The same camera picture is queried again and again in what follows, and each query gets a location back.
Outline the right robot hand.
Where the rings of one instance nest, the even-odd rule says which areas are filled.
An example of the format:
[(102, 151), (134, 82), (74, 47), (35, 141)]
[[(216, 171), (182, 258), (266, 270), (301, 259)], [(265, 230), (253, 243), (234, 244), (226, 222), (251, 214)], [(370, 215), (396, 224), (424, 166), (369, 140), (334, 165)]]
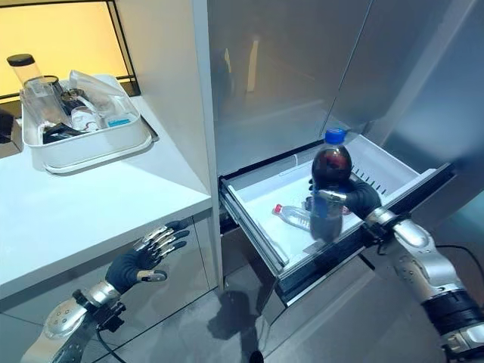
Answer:
[(331, 190), (328, 186), (317, 185), (309, 180), (309, 190), (319, 197), (346, 206), (361, 220), (365, 220), (374, 210), (382, 206), (379, 194), (365, 181), (350, 177)]

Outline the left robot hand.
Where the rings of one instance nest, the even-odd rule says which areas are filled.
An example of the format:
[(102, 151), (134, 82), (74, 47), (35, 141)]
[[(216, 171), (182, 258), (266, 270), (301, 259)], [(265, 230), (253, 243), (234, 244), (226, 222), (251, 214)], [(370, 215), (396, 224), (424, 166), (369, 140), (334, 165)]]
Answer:
[(126, 253), (114, 259), (107, 270), (105, 281), (119, 294), (124, 294), (138, 283), (161, 282), (167, 273), (157, 266), (170, 254), (186, 245), (190, 234), (187, 221), (173, 221), (149, 232)]

